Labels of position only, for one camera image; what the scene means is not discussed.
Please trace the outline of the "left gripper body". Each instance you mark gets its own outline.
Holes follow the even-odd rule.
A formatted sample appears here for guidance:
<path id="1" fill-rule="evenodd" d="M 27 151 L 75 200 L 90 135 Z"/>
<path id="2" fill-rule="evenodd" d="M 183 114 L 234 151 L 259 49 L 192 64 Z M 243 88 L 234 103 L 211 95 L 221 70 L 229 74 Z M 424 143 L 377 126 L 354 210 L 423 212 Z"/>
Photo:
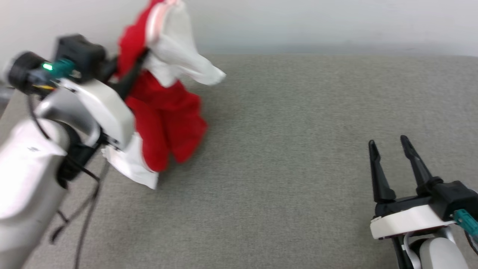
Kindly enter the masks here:
<path id="1" fill-rule="evenodd" d="M 105 135 L 109 144 L 125 149 L 135 133 L 133 113 L 113 88 L 96 79 L 78 84 L 61 78 L 56 90 L 36 107 L 34 114 L 63 121 L 88 134 L 88 146 Z"/>

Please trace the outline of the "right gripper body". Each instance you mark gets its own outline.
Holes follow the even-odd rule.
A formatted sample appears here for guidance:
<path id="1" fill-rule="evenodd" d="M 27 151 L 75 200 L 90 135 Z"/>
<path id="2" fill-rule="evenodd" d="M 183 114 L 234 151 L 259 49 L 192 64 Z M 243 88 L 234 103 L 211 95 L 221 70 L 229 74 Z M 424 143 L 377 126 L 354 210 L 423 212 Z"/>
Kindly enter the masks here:
<path id="1" fill-rule="evenodd" d="M 430 196 L 384 200 L 374 195 L 373 198 L 376 203 L 375 215 L 369 228 L 374 239 L 441 228 L 455 223 L 450 217 L 440 217 L 431 208 Z"/>

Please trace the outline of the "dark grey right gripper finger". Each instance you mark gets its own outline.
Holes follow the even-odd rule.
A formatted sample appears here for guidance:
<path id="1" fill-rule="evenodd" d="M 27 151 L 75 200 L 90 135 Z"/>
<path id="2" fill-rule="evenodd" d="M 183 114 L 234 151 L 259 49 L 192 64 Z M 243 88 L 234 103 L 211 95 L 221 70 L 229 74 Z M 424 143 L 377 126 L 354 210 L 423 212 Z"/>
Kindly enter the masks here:
<path id="1" fill-rule="evenodd" d="M 429 172 L 425 162 L 418 155 L 411 141 L 407 136 L 400 136 L 400 141 L 403 147 L 405 156 L 411 163 L 411 167 L 417 183 L 416 193 L 417 195 L 431 195 L 432 189 L 442 184 L 443 180 L 440 177 L 432 176 Z"/>
<path id="2" fill-rule="evenodd" d="M 369 163 L 372 175 L 373 199 L 375 203 L 390 203 L 396 200 L 395 192 L 389 187 L 381 166 L 381 155 L 374 140 L 369 144 Z"/>

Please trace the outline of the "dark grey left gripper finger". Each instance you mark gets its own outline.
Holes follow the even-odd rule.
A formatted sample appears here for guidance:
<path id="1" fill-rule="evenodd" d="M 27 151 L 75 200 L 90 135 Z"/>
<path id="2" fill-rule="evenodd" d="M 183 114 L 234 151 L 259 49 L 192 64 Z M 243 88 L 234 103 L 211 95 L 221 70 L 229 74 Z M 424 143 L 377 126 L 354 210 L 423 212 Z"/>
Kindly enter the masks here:
<path id="1" fill-rule="evenodd" d="M 125 53 L 122 53 L 109 62 L 109 79 L 112 79 L 114 75 L 116 75 L 118 79 L 117 82 L 110 82 L 109 87 L 111 87 L 121 99 L 126 99 L 136 83 L 137 78 L 141 75 L 142 65 L 149 51 L 148 48 L 144 48 L 129 58 L 127 58 Z"/>

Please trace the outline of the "red and white sports jersey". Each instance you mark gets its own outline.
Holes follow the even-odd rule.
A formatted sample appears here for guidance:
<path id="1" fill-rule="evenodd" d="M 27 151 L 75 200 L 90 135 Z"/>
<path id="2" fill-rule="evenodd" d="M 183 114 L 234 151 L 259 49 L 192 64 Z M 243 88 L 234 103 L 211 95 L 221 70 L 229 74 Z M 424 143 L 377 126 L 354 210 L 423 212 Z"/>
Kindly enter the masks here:
<path id="1" fill-rule="evenodd" d="M 135 117 L 133 139 L 123 151 L 107 146 L 103 155 L 125 177 L 155 189 L 170 156 L 186 162 L 208 127 L 200 97 L 186 89 L 181 76 L 211 86 L 226 74 L 198 53 L 184 0 L 150 0 L 118 41 L 116 76 L 123 78 L 145 50 L 125 100 Z"/>

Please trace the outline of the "grey fabric sofa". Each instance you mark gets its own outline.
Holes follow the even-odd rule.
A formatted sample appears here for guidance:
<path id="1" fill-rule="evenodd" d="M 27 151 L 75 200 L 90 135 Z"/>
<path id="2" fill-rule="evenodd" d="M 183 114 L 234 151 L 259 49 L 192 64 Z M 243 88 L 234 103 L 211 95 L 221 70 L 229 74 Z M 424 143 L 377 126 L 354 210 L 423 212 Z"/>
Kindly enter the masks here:
<path id="1" fill-rule="evenodd" d="M 369 140 L 398 197 L 415 194 L 400 136 L 430 172 L 478 191 L 478 58 L 209 57 L 208 133 L 156 190 L 111 169 L 80 269 L 396 269 L 374 240 Z"/>

